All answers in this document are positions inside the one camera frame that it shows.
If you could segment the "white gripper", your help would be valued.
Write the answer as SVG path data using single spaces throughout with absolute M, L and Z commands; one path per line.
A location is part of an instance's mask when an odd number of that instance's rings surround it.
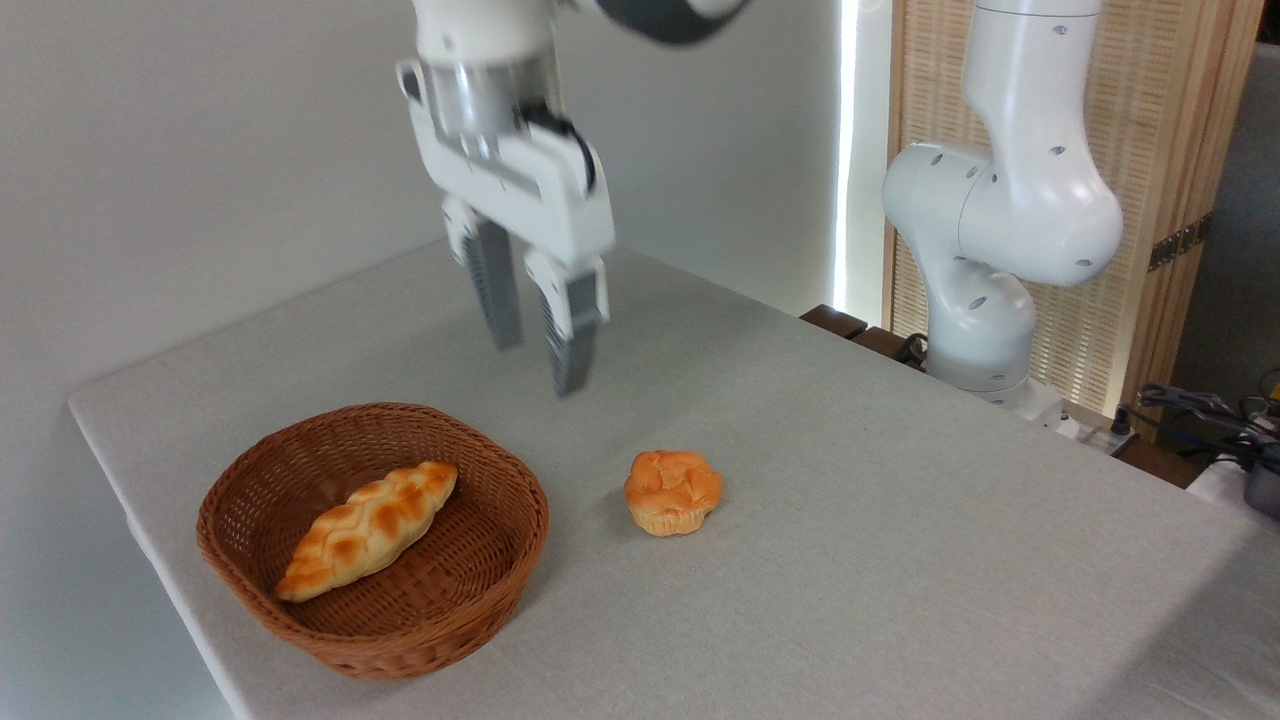
M 524 265 L 540 293 L 556 392 L 580 391 L 596 332 L 611 319 L 602 256 L 616 234 L 600 158 L 543 126 L 498 136 L 489 158 L 470 156 L 438 129 L 422 65 L 411 59 L 397 72 L 422 164 L 448 196 L 451 251 L 468 272 L 493 343 L 506 351 L 524 341 L 511 233 L 532 247 Z

